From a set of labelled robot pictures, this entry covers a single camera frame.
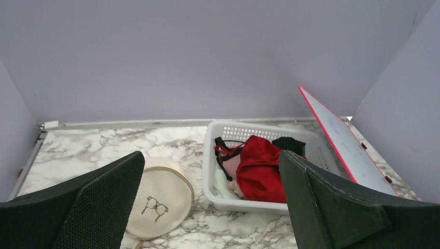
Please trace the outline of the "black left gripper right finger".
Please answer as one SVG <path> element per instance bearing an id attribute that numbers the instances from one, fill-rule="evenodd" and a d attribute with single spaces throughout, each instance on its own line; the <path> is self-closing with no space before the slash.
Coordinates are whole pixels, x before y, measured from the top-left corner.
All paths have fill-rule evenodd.
<path id="1" fill-rule="evenodd" d="M 439 248 L 439 205 L 354 183 L 284 150 L 279 170 L 298 248 Z"/>

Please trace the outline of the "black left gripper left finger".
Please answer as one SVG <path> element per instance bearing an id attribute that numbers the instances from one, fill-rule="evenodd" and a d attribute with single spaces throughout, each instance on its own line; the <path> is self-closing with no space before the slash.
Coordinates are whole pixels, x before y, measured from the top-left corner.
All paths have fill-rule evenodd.
<path id="1" fill-rule="evenodd" d="M 1 203 L 1 248 L 120 248 L 144 163 L 135 151 Z"/>

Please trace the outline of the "red satin bra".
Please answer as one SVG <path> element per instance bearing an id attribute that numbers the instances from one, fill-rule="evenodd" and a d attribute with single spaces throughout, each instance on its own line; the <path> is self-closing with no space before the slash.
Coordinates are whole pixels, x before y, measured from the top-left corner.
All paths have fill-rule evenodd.
<path id="1" fill-rule="evenodd" d="M 235 181 L 245 199 L 286 203 L 279 172 L 280 148 L 263 137 L 252 135 L 237 147 L 228 148 L 218 144 L 214 150 L 222 156 L 240 152 Z"/>

